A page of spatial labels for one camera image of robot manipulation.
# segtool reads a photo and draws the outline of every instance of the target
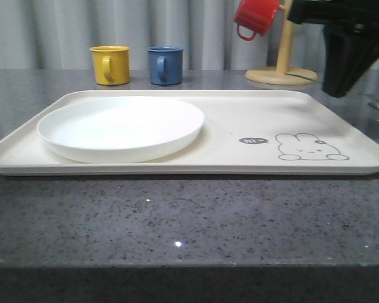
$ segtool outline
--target curtain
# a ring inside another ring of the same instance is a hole
[[[132,70],[147,69],[148,46],[180,45],[184,69],[275,65],[279,11],[268,33],[241,40],[239,0],[0,0],[0,69],[92,69],[89,48],[130,47]],[[321,25],[295,25],[291,66],[323,71]],[[379,61],[373,69],[379,69]]]

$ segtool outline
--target white plate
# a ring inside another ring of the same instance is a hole
[[[180,100],[128,96],[67,105],[43,117],[37,131],[65,158],[132,163],[183,149],[198,136],[204,120],[202,111]]]

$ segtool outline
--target red mug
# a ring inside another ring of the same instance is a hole
[[[270,28],[278,8],[279,0],[241,0],[234,16],[234,22],[238,24],[239,37],[251,41],[258,33],[264,35]],[[252,30],[253,35],[251,37],[241,35],[240,26]]]

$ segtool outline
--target mug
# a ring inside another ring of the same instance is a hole
[[[150,82],[158,85],[183,82],[183,50],[177,46],[149,47]]]
[[[239,37],[243,40],[251,41],[258,33],[261,36],[265,35],[274,20],[278,8],[279,0],[241,0],[234,15]],[[252,30],[252,36],[243,36],[240,33],[240,26]]]
[[[95,81],[101,85],[120,85],[130,81],[129,47],[91,47]]]

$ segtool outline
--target white tray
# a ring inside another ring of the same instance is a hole
[[[128,95],[171,97],[191,103],[203,111],[204,127],[185,149],[142,163],[74,162],[51,152],[37,134],[39,120],[55,109],[96,98]],[[0,141],[0,174],[5,175],[375,172],[379,172],[378,144],[309,95],[290,91],[75,92],[63,96]]]

